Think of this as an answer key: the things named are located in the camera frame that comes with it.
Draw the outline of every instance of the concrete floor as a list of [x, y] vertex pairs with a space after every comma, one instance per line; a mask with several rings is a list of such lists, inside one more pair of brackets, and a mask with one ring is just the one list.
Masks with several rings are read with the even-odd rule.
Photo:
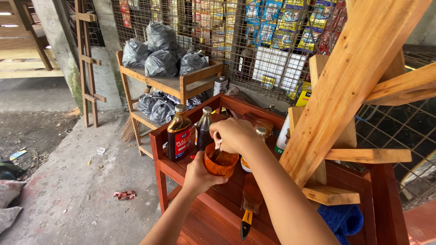
[[0, 79], [0, 112], [65, 112], [74, 109], [63, 77]]
[[[119, 134], [128, 114], [107, 111], [99, 128], [79, 120], [15, 201], [24, 209], [0, 245], [138, 244], [160, 217], [153, 161], [126, 148]], [[97, 149], [106, 148], [103, 156]], [[168, 191], [176, 187], [168, 184]], [[136, 191], [131, 201], [114, 191]]]

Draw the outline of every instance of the blue cloth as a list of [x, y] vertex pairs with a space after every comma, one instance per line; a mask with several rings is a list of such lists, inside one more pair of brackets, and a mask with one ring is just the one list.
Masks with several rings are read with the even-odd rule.
[[363, 226], [363, 215], [357, 204], [335, 206], [321, 204], [318, 213], [342, 245], [349, 245], [347, 236], [358, 233]]

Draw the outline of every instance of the red scrap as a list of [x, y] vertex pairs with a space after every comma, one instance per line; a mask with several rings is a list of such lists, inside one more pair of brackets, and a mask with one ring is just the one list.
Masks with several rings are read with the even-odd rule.
[[117, 197], [118, 200], [122, 200], [124, 198], [127, 198], [128, 201], [134, 199], [137, 197], [135, 191], [123, 191], [123, 192], [114, 192], [113, 197]]

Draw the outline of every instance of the bottle label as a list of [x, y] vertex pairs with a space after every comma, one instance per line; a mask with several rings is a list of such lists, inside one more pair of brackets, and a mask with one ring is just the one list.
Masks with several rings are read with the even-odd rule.
[[248, 166], [248, 163], [245, 161], [244, 157], [241, 157], [241, 165], [242, 165], [242, 169], [251, 173], [251, 169]]
[[189, 152], [191, 146], [191, 127], [176, 134], [175, 159], [180, 158], [185, 152]]

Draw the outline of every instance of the broom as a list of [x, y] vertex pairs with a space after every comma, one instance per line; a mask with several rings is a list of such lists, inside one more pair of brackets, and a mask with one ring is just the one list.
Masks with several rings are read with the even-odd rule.
[[[147, 85], [147, 88], [144, 90], [144, 94], [150, 93], [151, 86]], [[141, 122], [136, 121], [136, 126], [138, 129], [141, 127]], [[135, 129], [133, 128], [132, 124], [132, 117], [129, 116], [126, 123], [124, 124], [123, 131], [121, 132], [120, 139], [123, 141], [123, 143], [130, 142], [135, 138]]]

